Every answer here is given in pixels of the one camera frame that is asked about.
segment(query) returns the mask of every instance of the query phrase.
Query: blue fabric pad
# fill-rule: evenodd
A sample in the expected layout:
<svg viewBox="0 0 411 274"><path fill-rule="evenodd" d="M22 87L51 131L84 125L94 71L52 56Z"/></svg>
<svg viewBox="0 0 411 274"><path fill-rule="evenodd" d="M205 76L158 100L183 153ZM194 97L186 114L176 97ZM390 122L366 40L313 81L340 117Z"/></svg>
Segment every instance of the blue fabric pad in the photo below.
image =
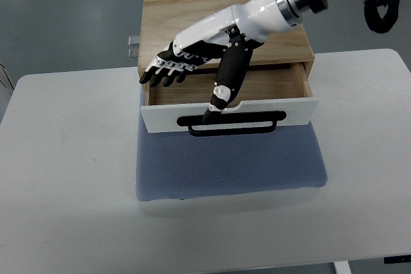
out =
<svg viewBox="0 0 411 274"><path fill-rule="evenodd" d="M140 201L322 187L327 179L311 123L266 134L193 137L148 133L140 114Z"/></svg>

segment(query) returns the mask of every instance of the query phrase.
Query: white robotic hand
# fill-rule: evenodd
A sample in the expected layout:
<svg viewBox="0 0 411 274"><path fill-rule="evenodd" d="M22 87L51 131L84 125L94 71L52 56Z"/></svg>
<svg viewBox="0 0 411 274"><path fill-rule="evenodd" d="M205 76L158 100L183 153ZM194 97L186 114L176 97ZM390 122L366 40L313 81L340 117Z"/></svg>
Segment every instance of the white robotic hand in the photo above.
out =
<svg viewBox="0 0 411 274"><path fill-rule="evenodd" d="M270 33L285 32L301 22L308 10L304 0L250 0L219 11L180 32L146 68L140 83L167 87L212 58L221 58L211 103L203 123L233 101L246 75L252 51L263 45Z"/></svg>

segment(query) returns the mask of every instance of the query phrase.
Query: robotic finger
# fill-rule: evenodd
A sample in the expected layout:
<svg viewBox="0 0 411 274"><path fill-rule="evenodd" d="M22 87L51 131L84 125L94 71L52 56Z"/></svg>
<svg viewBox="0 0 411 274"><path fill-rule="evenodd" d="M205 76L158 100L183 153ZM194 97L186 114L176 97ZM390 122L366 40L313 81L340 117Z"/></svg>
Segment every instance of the robotic finger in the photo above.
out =
<svg viewBox="0 0 411 274"><path fill-rule="evenodd" d="M218 66L211 102L202 118L204 124L213 123L213 119L236 98L249 68L252 52L253 49L237 29L237 35L232 38Z"/></svg>
<svg viewBox="0 0 411 274"><path fill-rule="evenodd" d="M163 78L165 78L164 87L170 86L175 78L177 78L177 83L181 83L188 72L192 72L199 65L210 61L209 58L186 52L175 54L174 45L175 43L171 42L166 50L157 54L157 57L152 60L140 78L140 83L150 82L150 86L155 87Z"/></svg>

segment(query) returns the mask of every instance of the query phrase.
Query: open drawer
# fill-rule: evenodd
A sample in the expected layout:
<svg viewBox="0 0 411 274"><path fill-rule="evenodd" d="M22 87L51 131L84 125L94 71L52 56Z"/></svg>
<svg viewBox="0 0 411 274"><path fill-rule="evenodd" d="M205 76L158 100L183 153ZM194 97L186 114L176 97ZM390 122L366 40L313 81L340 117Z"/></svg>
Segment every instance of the open drawer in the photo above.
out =
<svg viewBox="0 0 411 274"><path fill-rule="evenodd" d="M247 1L144 0L138 62L140 76L178 32L232 4ZM254 50L243 86L223 114L280 110L286 117L278 126L308 124L317 105L307 81L313 61L314 54L302 26L289 33L271 34L262 47ZM183 83L168 88L143 85L141 113L148 132L188 130L187 126L177 124L177 120L182 116L200 116L207 110L218 63L216 59L201 65Z"/></svg>
<svg viewBox="0 0 411 274"><path fill-rule="evenodd" d="M179 132L182 116L202 115L213 93L215 73L191 75L181 84L151 88L141 107L149 133ZM308 124L317 106L307 81L304 64L282 64L273 69L249 71L237 98L223 114L283 111L285 119L278 126ZM263 125L258 118L241 127Z"/></svg>

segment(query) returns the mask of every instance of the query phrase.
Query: wooden surface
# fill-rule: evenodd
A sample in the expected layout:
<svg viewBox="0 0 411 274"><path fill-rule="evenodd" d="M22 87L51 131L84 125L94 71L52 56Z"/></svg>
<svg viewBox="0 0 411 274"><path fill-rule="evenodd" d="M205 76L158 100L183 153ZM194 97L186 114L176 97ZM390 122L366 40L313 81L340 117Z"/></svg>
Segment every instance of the wooden surface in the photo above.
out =
<svg viewBox="0 0 411 274"><path fill-rule="evenodd" d="M214 88L215 73L191 75L184 83L170 87L156 87L151 93L150 105L208 103ZM274 70L249 71L236 99L229 105L234 107L240 101L255 99L286 99L312 97L304 67L301 64L283 64Z"/></svg>
<svg viewBox="0 0 411 274"><path fill-rule="evenodd" d="M227 8L233 4L242 4L247 1L249 0L144 0L138 61L138 71L140 76L157 53L168 46L180 31L212 13ZM211 60L208 64L200 66L198 70L210 68L216 69L219 61L219 59ZM311 50L305 31L302 26L298 26L288 33L271 34L265 44L254 51L250 69L256 65L304 62L308 68L307 72L309 72L309 68L311 68L313 61L313 51ZM206 81L204 85L198 86L201 89L207 89L207 93L211 93L208 89L209 87L212 89L214 80L211 81L210 76L203 78L196 76L191 77L191 79L196 81ZM171 93L170 99L172 100L174 96L181 97L181 95L188 94L189 86L184 90L184 87L186 86L185 81L181 85L170 88L175 91L175 93ZM265 92L266 90L271 91L269 88L269 85L267 85L267 88L262 89L261 92ZM153 91L158 93L158 95L155 94L156 103L153 101ZM149 86L145 85L144 104L158 104L159 101L157 98L164 96L168 91L169 90L163 89L161 86L149 88ZM195 95L195 93L192 94L190 98L186 98L185 101L191 102L191 98ZM284 93L278 96L286 97L287 94Z"/></svg>

